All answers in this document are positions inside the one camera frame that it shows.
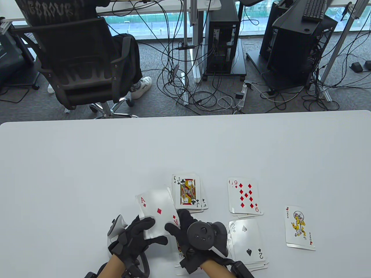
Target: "hand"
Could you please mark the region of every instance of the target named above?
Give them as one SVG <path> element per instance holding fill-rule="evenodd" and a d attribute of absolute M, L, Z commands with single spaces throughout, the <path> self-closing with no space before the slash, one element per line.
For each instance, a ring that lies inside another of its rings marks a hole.
<path fill-rule="evenodd" d="M 152 243 L 167 245 L 167 238 L 159 236 L 157 238 L 144 239 L 144 230 L 148 230 L 155 224 L 155 219 L 151 217 L 139 220 L 139 216 L 129 225 L 118 239 L 109 247 L 109 251 L 115 254 L 121 261 L 132 258 L 136 260 L 139 254 L 143 253 Z"/>
<path fill-rule="evenodd" d="M 180 229 L 178 229 L 174 224 L 168 223 L 165 225 L 165 230 L 177 239 L 184 256 L 187 257 L 186 253 L 191 247 L 187 238 L 187 231 L 189 226 L 194 222 L 197 222 L 197 220 L 194 219 L 191 216 L 191 213 L 186 209 L 178 209 L 177 213 L 180 220 Z"/>
<path fill-rule="evenodd" d="M 187 231 L 189 226 L 194 222 L 197 222 L 197 220 L 194 219 L 191 216 L 191 213 L 186 209 L 179 209 L 177 210 L 177 213 L 180 220 L 180 229 L 178 229 L 174 224 L 168 223 L 165 225 L 165 230 L 176 238 L 184 254 L 185 259 L 180 262 L 182 268 L 186 268 L 187 272 L 191 274 L 204 262 L 210 259 L 220 265 L 225 265 L 226 259 L 218 256 L 214 251 L 198 250 L 190 245 Z"/>

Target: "black keyboard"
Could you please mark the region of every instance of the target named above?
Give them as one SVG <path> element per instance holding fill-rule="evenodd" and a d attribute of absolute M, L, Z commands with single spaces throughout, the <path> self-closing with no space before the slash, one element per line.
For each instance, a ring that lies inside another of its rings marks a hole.
<path fill-rule="evenodd" d="M 327 0 L 307 0 L 303 20 L 320 22 L 325 16 Z"/>

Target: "power strip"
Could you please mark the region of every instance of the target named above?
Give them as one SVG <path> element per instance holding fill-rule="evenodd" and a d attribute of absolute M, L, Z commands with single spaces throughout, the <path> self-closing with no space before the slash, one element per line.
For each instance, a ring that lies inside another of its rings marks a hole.
<path fill-rule="evenodd" d="M 242 90 L 241 90 L 241 94 L 243 94 L 243 98 L 242 99 L 237 99 L 236 98 L 236 102 L 238 102 L 237 107 L 238 107 L 239 110 L 241 110 L 245 106 L 245 100 L 246 100 L 246 95 L 247 95 L 247 90 L 248 89 L 251 89 L 251 83 L 248 80 L 245 80 L 243 82 Z"/>

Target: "desk leg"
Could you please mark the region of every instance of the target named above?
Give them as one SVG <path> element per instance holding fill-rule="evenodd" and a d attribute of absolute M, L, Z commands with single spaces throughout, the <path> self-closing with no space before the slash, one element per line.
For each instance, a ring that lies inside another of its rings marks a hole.
<path fill-rule="evenodd" d="M 349 17 L 348 22 L 344 27 L 344 31 L 341 34 L 341 36 L 339 38 L 339 42 L 336 45 L 336 47 L 335 47 L 335 49 L 334 49 L 334 51 L 331 55 L 330 61 L 328 62 L 328 65 L 325 68 L 325 72 L 320 76 L 320 80 L 322 82 L 326 81 L 326 78 L 327 78 L 328 74 L 330 73 L 332 65 L 334 64 L 335 59 L 337 58 L 337 56 L 339 54 L 339 51 L 340 51 L 341 47 L 343 46 L 345 38 L 347 37 L 347 35 L 349 33 L 349 30 L 352 27 L 354 19 L 357 18 L 357 17 L 360 17 L 363 14 L 364 10 L 367 7 L 368 1 L 369 0 L 360 0 L 359 5 L 357 5 L 357 9 L 353 10 L 353 12 L 351 12 L 351 16 Z M 331 96 L 329 95 L 327 90 L 324 92 L 324 96 L 325 96 L 325 98 L 328 102 L 332 101 Z"/>
<path fill-rule="evenodd" d="M 193 26 L 192 32 L 192 44 L 196 46 L 194 49 L 190 49 L 189 53 L 191 55 L 193 78 L 196 83 L 200 83 L 202 70 L 202 59 L 198 59 L 202 55 L 202 46 L 199 45 L 203 41 L 203 24 L 204 24 L 204 12 L 198 12 L 197 24 Z"/>

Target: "white sneaker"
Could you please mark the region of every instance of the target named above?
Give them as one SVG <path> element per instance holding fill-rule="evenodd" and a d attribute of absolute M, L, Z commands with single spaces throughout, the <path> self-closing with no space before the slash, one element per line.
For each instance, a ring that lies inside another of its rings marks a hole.
<path fill-rule="evenodd" d="M 152 86 L 152 78 L 150 78 L 149 76 L 143 77 L 140 82 L 140 88 L 135 90 L 134 92 L 131 92 L 132 99 L 139 99 Z"/>

